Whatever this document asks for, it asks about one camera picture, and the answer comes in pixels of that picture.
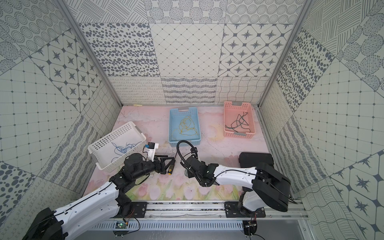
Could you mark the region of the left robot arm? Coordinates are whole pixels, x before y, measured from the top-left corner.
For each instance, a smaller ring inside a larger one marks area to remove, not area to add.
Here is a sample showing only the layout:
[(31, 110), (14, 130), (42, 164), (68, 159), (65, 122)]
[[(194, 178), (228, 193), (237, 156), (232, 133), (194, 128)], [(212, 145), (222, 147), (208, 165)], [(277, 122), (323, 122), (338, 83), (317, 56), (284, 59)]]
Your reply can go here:
[(151, 173), (166, 174), (174, 165), (173, 157), (155, 156), (147, 161), (142, 154), (126, 157), (123, 167), (97, 190), (56, 210), (40, 211), (25, 240), (73, 240), (94, 225), (115, 217), (133, 214), (131, 199), (126, 193), (137, 185), (137, 179)]

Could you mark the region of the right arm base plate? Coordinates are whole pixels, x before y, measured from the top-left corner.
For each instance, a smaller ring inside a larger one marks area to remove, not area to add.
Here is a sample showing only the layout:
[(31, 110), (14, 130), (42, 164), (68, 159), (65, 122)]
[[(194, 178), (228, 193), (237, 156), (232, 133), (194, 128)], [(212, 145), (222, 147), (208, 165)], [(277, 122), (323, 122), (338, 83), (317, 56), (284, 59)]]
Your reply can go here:
[(259, 208), (255, 211), (250, 211), (241, 206), (239, 202), (224, 202), (224, 208), (227, 218), (265, 218), (266, 213), (264, 208)]

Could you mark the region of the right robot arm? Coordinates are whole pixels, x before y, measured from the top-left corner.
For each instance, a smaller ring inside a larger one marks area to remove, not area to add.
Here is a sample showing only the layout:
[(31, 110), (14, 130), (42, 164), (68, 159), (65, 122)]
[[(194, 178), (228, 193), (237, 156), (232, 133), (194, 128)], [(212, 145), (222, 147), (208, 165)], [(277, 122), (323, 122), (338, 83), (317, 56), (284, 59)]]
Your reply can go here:
[(290, 201), (291, 181), (266, 163), (250, 168), (232, 168), (201, 162), (195, 155), (181, 157), (181, 164), (188, 177), (195, 178), (201, 187), (233, 185), (251, 189), (241, 197), (240, 206), (248, 211), (268, 206), (287, 212)]

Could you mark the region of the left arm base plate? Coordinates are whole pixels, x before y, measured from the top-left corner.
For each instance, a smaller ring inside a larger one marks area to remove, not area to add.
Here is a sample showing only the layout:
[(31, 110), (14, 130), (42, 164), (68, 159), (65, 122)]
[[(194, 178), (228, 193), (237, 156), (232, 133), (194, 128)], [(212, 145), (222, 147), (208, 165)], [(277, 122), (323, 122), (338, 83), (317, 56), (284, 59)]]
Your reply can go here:
[(114, 218), (144, 218), (148, 202), (131, 202), (120, 207)]

